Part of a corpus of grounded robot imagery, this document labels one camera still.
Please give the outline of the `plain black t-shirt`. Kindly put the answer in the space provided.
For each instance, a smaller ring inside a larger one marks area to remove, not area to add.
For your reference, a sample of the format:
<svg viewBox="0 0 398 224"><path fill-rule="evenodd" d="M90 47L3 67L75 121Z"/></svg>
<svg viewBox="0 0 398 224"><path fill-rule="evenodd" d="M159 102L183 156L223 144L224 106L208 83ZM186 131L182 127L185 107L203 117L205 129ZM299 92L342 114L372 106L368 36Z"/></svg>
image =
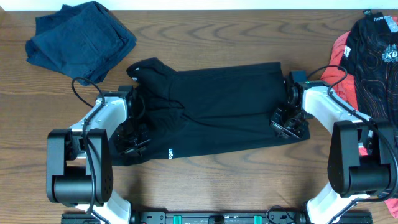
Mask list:
<svg viewBox="0 0 398 224"><path fill-rule="evenodd" d="M269 126L287 102L280 63L176 71L157 58L127 69L144 100L150 143L131 166L298 142Z"/></svg>

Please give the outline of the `navy blue garment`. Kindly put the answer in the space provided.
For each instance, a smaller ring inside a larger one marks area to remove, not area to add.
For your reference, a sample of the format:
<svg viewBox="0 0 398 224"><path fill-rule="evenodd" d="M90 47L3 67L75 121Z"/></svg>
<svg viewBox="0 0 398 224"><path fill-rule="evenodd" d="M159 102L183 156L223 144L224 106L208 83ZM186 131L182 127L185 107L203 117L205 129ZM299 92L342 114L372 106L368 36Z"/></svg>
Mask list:
<svg viewBox="0 0 398 224"><path fill-rule="evenodd" d="M96 1L35 20L35 35L25 44L27 62L70 78L101 83L136 46L136 37Z"/></svg>

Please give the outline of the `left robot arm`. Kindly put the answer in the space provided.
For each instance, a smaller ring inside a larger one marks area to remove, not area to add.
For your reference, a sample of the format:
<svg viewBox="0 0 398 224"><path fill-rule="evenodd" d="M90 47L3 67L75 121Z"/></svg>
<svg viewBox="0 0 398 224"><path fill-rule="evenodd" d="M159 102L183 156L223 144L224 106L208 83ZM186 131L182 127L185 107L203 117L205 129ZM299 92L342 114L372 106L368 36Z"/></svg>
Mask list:
<svg viewBox="0 0 398 224"><path fill-rule="evenodd" d="M102 92L79 122L47 137L47 198L98 223L140 223L113 189L113 166L140 158L150 142L144 100L132 86Z"/></svg>

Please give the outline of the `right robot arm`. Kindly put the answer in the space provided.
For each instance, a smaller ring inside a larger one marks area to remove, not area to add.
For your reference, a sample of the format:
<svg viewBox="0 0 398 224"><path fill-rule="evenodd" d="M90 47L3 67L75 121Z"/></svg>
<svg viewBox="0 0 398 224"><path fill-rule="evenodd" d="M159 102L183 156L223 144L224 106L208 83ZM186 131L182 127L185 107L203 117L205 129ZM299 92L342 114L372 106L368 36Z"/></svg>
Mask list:
<svg viewBox="0 0 398 224"><path fill-rule="evenodd" d="M287 82L287 102L270 126L279 137L304 138L308 118L331 134L328 183L305 202L294 223L338 223L359 202L383 202L397 193L397 155L387 120L360 113L322 81Z"/></svg>

